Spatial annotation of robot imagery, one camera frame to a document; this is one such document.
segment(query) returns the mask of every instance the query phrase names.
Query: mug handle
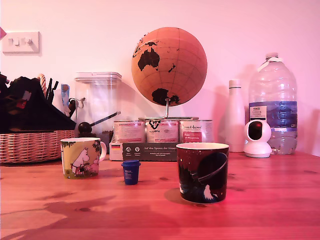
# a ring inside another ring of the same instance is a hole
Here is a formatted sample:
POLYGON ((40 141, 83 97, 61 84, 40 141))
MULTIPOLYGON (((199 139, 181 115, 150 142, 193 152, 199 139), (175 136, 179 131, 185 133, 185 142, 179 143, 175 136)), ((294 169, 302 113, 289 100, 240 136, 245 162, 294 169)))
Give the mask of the mug handle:
POLYGON ((103 141, 101 141, 100 144, 101 144, 102 151, 101 151, 99 162, 103 161, 105 159, 106 155, 107 155, 107 146, 106 146, 106 144, 103 141))

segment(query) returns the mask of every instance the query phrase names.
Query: tin can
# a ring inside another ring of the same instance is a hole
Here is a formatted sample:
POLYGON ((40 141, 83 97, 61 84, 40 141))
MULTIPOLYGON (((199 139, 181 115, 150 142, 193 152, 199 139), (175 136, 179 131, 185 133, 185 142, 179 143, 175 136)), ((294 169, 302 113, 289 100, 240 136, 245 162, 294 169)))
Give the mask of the tin can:
POLYGON ((178 120, 147 120, 145 125, 147 143, 179 142, 178 120))
POLYGON ((181 120, 180 143, 212 143, 212 120, 181 120))
POLYGON ((116 143, 145 143, 145 121, 119 120, 114 121, 114 141, 116 143))

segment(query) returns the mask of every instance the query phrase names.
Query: globe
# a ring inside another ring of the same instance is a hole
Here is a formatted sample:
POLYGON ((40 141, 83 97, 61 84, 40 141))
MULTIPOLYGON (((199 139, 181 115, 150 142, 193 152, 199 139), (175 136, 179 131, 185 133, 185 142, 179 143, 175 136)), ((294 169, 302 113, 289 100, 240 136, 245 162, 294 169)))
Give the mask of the globe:
POLYGON ((132 77, 149 101, 165 106, 183 104, 202 88, 207 75, 206 53, 195 36, 176 27, 145 35, 132 56, 132 77))

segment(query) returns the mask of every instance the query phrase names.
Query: can label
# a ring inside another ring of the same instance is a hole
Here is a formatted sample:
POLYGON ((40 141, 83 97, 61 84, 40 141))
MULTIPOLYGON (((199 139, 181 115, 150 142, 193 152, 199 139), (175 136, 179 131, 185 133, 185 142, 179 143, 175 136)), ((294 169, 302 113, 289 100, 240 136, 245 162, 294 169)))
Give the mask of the can label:
POLYGON ((213 142, 211 120, 180 121, 180 143, 211 143, 213 142))
POLYGON ((265 120, 273 132, 296 132, 298 108, 296 101, 261 101, 249 103, 250 121, 265 120), (262 110, 261 117, 257 111, 262 110))
POLYGON ((178 143, 178 126, 177 120, 146 121, 146 141, 148 143, 178 143))
POLYGON ((145 122, 115 121, 114 140, 116 143, 145 143, 145 122))

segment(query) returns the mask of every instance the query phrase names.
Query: blue item in basket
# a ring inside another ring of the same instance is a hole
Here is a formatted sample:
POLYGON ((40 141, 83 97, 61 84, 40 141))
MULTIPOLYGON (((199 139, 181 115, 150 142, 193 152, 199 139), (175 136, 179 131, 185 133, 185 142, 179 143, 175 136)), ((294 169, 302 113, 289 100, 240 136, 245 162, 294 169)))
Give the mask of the blue item in basket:
POLYGON ((121 164, 123 167, 124 183, 126 185, 135 185, 138 183, 140 165, 139 160, 128 160, 121 164))

